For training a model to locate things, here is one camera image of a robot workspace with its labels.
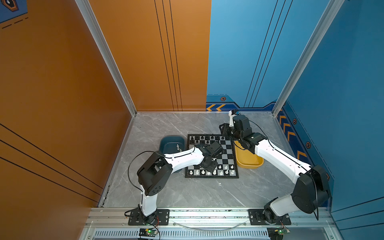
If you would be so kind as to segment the yellow plastic tray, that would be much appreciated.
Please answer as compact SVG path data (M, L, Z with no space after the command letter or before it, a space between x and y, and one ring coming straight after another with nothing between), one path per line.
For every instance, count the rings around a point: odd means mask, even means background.
M243 169L257 169L264 164L264 159L252 154L250 151L240 147L238 141L234 141L237 165Z

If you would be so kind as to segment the right green circuit board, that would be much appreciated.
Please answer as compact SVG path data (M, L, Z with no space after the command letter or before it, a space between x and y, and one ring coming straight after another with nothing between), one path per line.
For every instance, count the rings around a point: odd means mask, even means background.
M287 233L287 229L278 229L278 230L275 230L275 233L278 234L279 236L282 236Z

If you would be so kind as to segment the left green circuit board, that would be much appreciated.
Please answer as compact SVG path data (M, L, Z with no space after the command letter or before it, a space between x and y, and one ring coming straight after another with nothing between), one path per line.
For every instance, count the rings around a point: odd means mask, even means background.
M159 236L159 231L155 228L140 229L139 238L140 239L154 239Z

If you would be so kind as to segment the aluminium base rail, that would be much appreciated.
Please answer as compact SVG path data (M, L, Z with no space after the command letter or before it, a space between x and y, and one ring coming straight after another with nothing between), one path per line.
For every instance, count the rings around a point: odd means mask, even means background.
M234 226L251 227L247 207L221 208L171 208L167 227L189 228L230 228ZM86 228L124 228L129 226L129 218L124 215L125 208L92 208L86 220ZM332 228L336 226L326 208L319 208L318 219L302 212L289 213L287 219L291 230L297 228Z

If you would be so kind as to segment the black and white chessboard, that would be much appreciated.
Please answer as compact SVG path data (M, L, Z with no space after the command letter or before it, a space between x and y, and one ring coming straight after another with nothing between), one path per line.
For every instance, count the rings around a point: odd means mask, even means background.
M218 142L223 151L217 158L217 167L209 172L200 166L189 166L185 168L185 178L207 178L207 179L238 179L239 171L236 157L233 151L233 143L228 137L217 134L188 134L188 147L191 149L196 144L212 144Z

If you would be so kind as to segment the teal plastic tray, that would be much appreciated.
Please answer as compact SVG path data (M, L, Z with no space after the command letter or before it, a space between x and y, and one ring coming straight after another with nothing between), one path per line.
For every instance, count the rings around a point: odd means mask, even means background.
M186 139L183 136L165 136L160 141L159 151L162 154L175 154L187 150Z

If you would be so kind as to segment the green circuit board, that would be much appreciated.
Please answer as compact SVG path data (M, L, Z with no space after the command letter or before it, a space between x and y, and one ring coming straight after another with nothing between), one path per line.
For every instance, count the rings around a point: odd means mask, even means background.
M282 236L287 233L287 229L278 229L278 230L275 230L275 233L278 234L279 236Z
M154 239L159 236L159 231L155 228L140 229L139 238L140 239Z

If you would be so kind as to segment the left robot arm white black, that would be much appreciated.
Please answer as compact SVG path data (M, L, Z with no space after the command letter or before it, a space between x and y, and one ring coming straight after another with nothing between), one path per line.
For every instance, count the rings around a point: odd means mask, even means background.
M152 223L157 217L158 193L165 187L171 174L190 167L201 166L207 172L217 167L217 157L223 152L218 142L212 144L196 144L193 148L174 154L153 152L137 171L141 190L139 210L145 223Z

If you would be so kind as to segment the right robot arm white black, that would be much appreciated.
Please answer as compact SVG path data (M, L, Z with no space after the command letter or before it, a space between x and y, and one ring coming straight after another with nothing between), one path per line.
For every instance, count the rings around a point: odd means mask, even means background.
M219 126L221 134L241 145L241 150L263 158L284 173L295 185L291 194L277 197L264 206L264 220L269 225L293 212L319 215L318 208L331 198L326 170L311 166L276 147L263 131L255 133L251 121L236 110L229 111L230 122Z

